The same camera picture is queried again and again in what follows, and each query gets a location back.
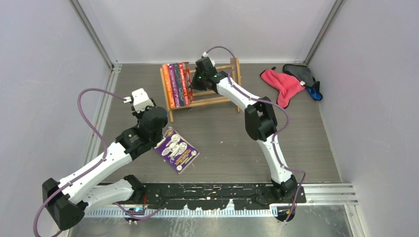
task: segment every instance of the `white wall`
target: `white wall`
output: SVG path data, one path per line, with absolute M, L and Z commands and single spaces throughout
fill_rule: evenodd
M 103 88 L 109 69 L 67 0 L 3 1 L 0 25 L 0 236 L 29 237 L 42 183 L 81 165 L 91 132 L 77 95 Z M 83 100 L 90 119 L 99 97 Z M 41 235 L 51 236 L 43 214 Z
M 120 63 L 196 61 L 215 45 L 242 62 L 302 62 L 333 2 L 81 0 Z M 211 55 L 229 62 L 225 52 Z
M 310 63 L 372 237 L 419 233 L 419 2 L 348 0 Z

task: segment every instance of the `book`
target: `book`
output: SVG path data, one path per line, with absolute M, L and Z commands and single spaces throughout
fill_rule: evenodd
M 174 108 L 175 104 L 174 104 L 173 92 L 171 89 L 169 67 L 167 64 L 163 64 L 162 69 L 163 69 L 163 76 L 165 77 L 166 92 L 168 93 L 169 105 L 171 108 Z
M 188 96 L 188 88 L 186 85 L 185 72 L 183 69 L 183 65 L 184 65 L 183 63 L 179 63 L 180 79 L 182 81 L 182 89 L 183 89 L 183 96 L 185 98 L 185 105 L 190 105 L 189 96 Z
M 166 130 L 163 140 L 154 149 L 178 174 L 181 174 L 199 155 L 198 150 L 172 127 Z
M 174 67 L 173 64 L 169 64 L 169 77 L 170 77 L 170 82 L 171 82 L 171 90 L 173 93 L 173 99 L 174 99 L 174 104 L 176 107 L 180 106 L 180 102 L 179 102 L 179 94 L 178 94 L 178 90 L 177 90 L 177 83 L 176 83 L 176 76 L 174 75 Z
M 185 97 L 183 95 L 182 79 L 180 78 L 179 63 L 173 63 L 174 74 L 176 76 L 177 93 L 179 95 L 179 103 L 181 106 L 185 106 Z
M 192 88 L 190 87 L 192 84 L 192 77 L 191 77 L 191 71 L 189 69 L 189 62 L 183 63 L 183 70 L 185 73 L 186 87 L 188 88 L 189 102 L 192 102 L 194 100 L 194 94 L 193 94 Z

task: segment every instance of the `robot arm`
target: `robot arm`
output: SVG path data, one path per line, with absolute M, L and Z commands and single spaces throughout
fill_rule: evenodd
M 275 143 L 272 143 L 272 137 L 277 131 L 277 120 L 272 105 L 249 99 L 259 99 L 260 97 L 246 91 L 236 84 L 234 80 L 229 80 L 228 75 L 224 71 L 217 72 L 214 67 L 214 61 L 210 58 L 203 57 L 196 61 L 196 65 L 196 73 L 191 83 L 194 89 L 213 90 L 229 98 L 245 112 L 246 132 L 259 144 L 265 155 L 276 195 L 279 198 L 285 197 L 295 191 L 298 186 L 295 177 L 290 171 L 280 165 L 275 155 L 274 149 L 276 149 L 281 163 L 284 166 L 287 165 L 279 142 L 275 140 Z
M 77 182 L 70 183 L 70 186 L 55 196 L 46 207 L 61 230 L 73 227 L 91 210 L 117 201 L 139 202 L 144 196 L 142 183 L 133 175 L 128 175 L 116 183 L 95 188 L 108 175 L 155 147 L 163 138 L 163 127 L 168 122 L 166 110 L 156 106 L 143 89 L 134 91 L 131 97 L 125 99 L 125 102 L 132 103 L 132 114 L 137 118 L 137 125 L 123 131 L 116 138 L 107 148 L 107 156 L 100 165 Z M 43 200 L 97 165 L 102 157 L 103 153 L 59 181 L 52 178 L 45 181 L 42 185 Z

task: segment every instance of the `aluminum frame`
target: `aluminum frame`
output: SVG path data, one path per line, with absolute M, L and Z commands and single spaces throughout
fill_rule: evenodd
M 308 65 L 311 59 L 313 59 L 313 56 L 319 48 L 320 43 L 322 42 L 324 36 L 326 35 L 327 31 L 333 23 L 333 20 L 336 18 L 337 14 L 339 13 L 339 10 L 342 8 L 345 1 L 346 0 L 335 0 L 332 8 L 330 9 L 329 14 L 326 17 L 325 22 L 323 23 L 322 28 L 320 29 L 316 39 L 314 40 L 313 45 L 311 46 L 310 51 L 307 54 L 307 57 L 304 60 L 304 64 Z

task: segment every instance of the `red book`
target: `red book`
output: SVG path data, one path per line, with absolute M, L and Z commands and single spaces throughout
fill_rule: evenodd
M 192 92 L 192 88 L 190 88 L 190 84 L 192 84 L 192 78 L 191 78 L 191 71 L 189 69 L 189 62 L 184 62 L 183 64 L 183 71 L 184 76 L 186 80 L 186 87 L 188 88 L 188 96 L 189 96 L 189 102 L 192 102 L 194 100 L 194 95 Z
M 185 72 L 183 69 L 183 63 L 179 63 L 180 79 L 182 80 L 183 96 L 185 97 L 185 104 L 190 105 L 188 96 L 188 86 L 186 84 Z

